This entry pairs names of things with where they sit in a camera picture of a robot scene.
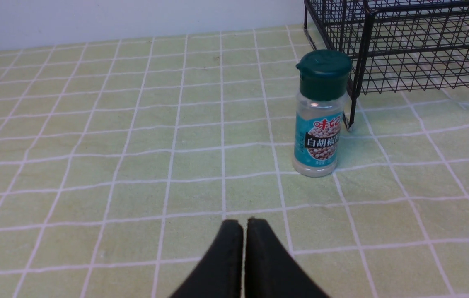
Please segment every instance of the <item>black wire rack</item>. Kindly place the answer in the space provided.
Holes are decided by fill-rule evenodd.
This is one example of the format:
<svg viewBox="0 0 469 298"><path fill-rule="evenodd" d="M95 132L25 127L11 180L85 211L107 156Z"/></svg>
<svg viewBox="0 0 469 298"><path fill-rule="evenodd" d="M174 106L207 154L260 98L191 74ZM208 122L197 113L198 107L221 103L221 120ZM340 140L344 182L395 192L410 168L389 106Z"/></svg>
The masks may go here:
<svg viewBox="0 0 469 298"><path fill-rule="evenodd" d="M469 87L469 0L305 0L329 49L353 61L352 130L361 93Z"/></svg>

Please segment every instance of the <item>blue label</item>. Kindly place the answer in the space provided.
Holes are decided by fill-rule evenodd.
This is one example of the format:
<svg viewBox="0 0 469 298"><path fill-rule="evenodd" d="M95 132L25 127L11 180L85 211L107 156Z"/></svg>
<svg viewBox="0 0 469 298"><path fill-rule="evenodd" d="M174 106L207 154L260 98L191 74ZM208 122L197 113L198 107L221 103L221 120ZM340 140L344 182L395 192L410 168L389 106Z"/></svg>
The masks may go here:
<svg viewBox="0 0 469 298"><path fill-rule="evenodd" d="M295 158L305 166L320 168L336 160L342 113L304 120L297 114Z"/></svg>

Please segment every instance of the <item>green bottle cap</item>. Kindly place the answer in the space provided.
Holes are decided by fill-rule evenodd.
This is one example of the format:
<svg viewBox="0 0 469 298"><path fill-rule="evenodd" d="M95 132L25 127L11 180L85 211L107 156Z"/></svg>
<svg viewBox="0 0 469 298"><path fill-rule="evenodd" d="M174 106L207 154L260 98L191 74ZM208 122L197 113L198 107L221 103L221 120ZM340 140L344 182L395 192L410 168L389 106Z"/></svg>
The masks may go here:
<svg viewBox="0 0 469 298"><path fill-rule="evenodd" d="M344 53L334 50L316 50L301 58L299 91L311 100L340 98L347 91L348 74L352 61Z"/></svg>

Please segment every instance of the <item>white pepper image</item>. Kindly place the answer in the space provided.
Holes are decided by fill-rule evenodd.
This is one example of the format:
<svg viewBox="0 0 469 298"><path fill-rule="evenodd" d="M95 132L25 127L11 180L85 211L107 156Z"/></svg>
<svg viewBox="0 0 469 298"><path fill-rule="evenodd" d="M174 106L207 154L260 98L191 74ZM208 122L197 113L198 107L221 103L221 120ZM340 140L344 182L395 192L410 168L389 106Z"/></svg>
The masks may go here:
<svg viewBox="0 0 469 298"><path fill-rule="evenodd" d="M339 125L336 125L331 128L327 128L325 130L323 130L320 127L314 127L308 132L308 134L316 138L329 138L338 134L340 129L341 129L341 126ZM336 151L336 148L337 148L337 144L333 144L331 146L324 147L324 148L307 148L307 149L308 149L308 153L310 153L310 156L312 156L316 160L327 160L332 157L332 155Z"/></svg>

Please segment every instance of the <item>spice bottle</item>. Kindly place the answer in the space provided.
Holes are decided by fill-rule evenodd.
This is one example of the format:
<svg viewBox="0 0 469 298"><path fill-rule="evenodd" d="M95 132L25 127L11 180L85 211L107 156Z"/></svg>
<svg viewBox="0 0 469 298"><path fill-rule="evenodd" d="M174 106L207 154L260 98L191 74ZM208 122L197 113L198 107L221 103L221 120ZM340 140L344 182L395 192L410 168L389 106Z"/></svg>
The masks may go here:
<svg viewBox="0 0 469 298"><path fill-rule="evenodd" d="M322 177L336 168L350 58L333 50L307 53L300 73L293 168L308 177Z"/></svg>

